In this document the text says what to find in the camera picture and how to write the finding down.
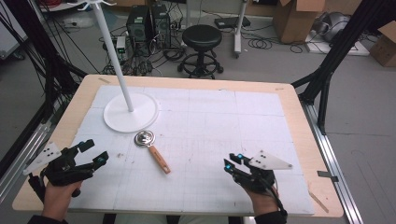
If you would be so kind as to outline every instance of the wooden handle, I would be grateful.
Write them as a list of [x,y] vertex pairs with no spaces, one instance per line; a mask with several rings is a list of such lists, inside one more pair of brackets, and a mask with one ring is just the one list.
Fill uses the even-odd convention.
[[166,174],[171,173],[171,169],[169,169],[168,164],[166,164],[166,161],[163,159],[160,152],[158,152],[157,148],[155,146],[151,146],[148,148],[148,150],[157,163],[161,166],[161,169],[163,169]]

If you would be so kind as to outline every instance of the round stool seat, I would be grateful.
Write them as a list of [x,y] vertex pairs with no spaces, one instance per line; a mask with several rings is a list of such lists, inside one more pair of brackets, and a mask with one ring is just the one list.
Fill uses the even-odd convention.
[[210,25],[193,25],[183,32],[182,39],[195,50],[211,50],[220,44],[222,34]]

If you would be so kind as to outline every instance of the sleeve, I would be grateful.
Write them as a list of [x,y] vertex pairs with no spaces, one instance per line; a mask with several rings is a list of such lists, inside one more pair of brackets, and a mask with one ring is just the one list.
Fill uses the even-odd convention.
[[62,224],[58,220],[49,218],[49,217],[42,217],[42,216],[32,216],[27,224]]
[[286,219],[280,212],[272,212],[254,218],[257,224],[285,224]]

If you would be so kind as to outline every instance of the caster wheel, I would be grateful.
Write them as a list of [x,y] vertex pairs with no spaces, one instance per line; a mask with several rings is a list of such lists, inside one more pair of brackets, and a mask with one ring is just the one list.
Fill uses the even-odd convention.
[[218,73],[223,73],[223,72],[224,72],[224,68],[219,66]]

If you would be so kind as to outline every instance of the computer tower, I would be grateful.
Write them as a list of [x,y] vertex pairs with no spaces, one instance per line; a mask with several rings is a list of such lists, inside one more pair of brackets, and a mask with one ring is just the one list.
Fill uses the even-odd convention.
[[157,45],[162,49],[171,48],[170,18],[166,5],[153,4],[151,7],[152,19],[154,20],[154,36]]
[[150,55],[153,31],[148,6],[132,6],[126,22],[134,56]]

